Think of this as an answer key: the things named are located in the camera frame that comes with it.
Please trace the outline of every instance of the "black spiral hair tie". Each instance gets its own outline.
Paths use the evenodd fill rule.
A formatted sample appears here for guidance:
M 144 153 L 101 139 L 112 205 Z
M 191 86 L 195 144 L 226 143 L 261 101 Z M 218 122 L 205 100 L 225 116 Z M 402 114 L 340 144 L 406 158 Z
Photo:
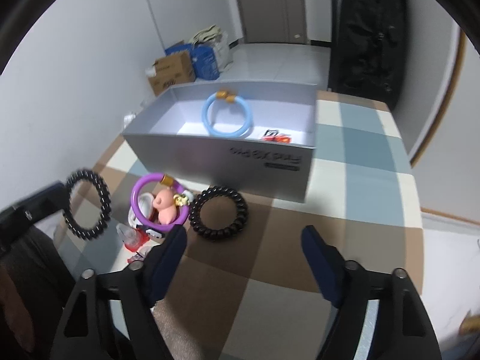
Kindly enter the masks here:
M 110 213 L 112 211 L 110 208 L 110 192 L 105 180 L 97 172 L 90 169 L 79 169 L 78 171 L 73 172 L 65 183 L 69 195 L 71 195 L 71 191 L 75 184 L 81 180 L 88 181 L 95 187 L 95 189 L 97 189 L 101 204 L 100 218 L 98 219 L 97 224 L 90 229 L 81 227 L 71 213 L 71 203 L 68 210 L 63 211 L 63 217 L 65 218 L 68 228 L 78 238 L 93 239 L 103 233 L 105 228 L 107 228 L 107 222 L 110 220 Z
M 200 210 L 203 205 L 211 198 L 217 196 L 225 196 L 232 199 L 237 208 L 237 217 L 230 226 L 220 230 L 210 229 L 202 223 L 200 219 Z M 243 230 L 248 219 L 248 206 L 245 199 L 233 188 L 228 187 L 210 187 L 198 195 L 195 200 L 190 203 L 190 224 L 203 238 L 210 240 L 225 239 L 232 237 Z

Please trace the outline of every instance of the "purple ring toy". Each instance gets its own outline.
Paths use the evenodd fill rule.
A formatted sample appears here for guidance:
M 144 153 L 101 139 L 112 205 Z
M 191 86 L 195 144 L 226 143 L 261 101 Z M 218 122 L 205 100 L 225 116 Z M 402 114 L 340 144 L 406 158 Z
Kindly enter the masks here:
M 177 193 L 183 193 L 185 191 L 185 188 L 177 180 L 170 177 L 169 175 L 165 175 L 163 173 L 151 173 L 149 175 L 140 177 L 140 179 L 135 183 L 133 189 L 131 190 L 131 209 L 133 210 L 133 213 L 140 221 L 140 223 L 154 230 L 167 233 L 172 230 L 175 225 L 183 225 L 185 223 L 188 217 L 188 205 L 179 207 L 178 218 L 169 225 L 160 225 L 159 223 L 153 223 L 152 221 L 149 221 L 143 216 L 142 212 L 140 211 L 140 207 L 138 206 L 138 195 L 140 194 L 140 190 L 143 188 L 143 186 L 151 183 L 152 181 L 159 181 L 163 185 L 171 187 Z

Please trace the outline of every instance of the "checkered tablecloth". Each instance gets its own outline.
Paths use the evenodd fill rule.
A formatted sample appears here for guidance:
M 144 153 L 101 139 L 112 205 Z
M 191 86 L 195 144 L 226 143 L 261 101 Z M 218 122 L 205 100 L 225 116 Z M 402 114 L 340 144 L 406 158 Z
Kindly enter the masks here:
M 154 309 L 175 359 L 316 357 L 333 314 L 301 250 L 305 225 L 314 225 L 345 259 L 367 269 L 405 267 L 421 292 L 421 213 L 392 115 L 372 100 L 322 91 L 318 99 L 316 151 L 304 203 L 244 194 L 248 226 L 225 242 L 204 240 L 186 223 L 187 249 L 166 298 Z M 55 237 L 75 277 L 86 268 L 102 273 L 126 264 L 115 226 L 126 222 L 131 189 L 147 173 L 122 137 L 94 169 L 112 195 L 109 228 L 94 241 L 78 239 L 64 226 Z M 193 191 L 208 187 L 179 181 Z M 77 220 L 93 224 L 98 207 L 95 190 L 81 187 L 73 200 Z M 212 200 L 202 218 L 221 226 L 231 210 L 227 200 Z

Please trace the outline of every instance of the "gray cardboard box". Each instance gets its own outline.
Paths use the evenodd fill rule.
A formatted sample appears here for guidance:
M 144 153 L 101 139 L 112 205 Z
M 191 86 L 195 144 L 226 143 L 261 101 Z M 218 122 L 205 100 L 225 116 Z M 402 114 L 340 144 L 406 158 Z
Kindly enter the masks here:
M 204 102 L 225 89 L 252 109 L 253 128 L 242 138 L 211 137 L 202 124 Z M 196 82 L 163 92 L 123 136 L 150 172 L 301 202 L 315 149 L 315 115 L 315 85 Z M 212 104 L 209 117 L 219 131 L 235 131 L 244 121 L 240 106 L 224 100 Z M 292 142 L 260 140 L 267 129 L 290 134 Z

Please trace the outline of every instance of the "blue bag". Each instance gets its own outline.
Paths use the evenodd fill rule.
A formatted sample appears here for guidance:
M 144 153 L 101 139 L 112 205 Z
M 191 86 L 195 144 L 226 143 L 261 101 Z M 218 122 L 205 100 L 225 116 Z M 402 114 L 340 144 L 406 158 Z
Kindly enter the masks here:
M 197 46 L 190 51 L 191 64 L 198 78 L 216 80 L 220 77 L 217 59 L 210 46 Z
M 186 44 L 177 44 L 165 49 L 165 55 L 169 56 L 170 54 L 178 53 L 179 51 L 187 50 L 191 58 L 191 50 L 194 49 L 194 45 L 191 43 Z

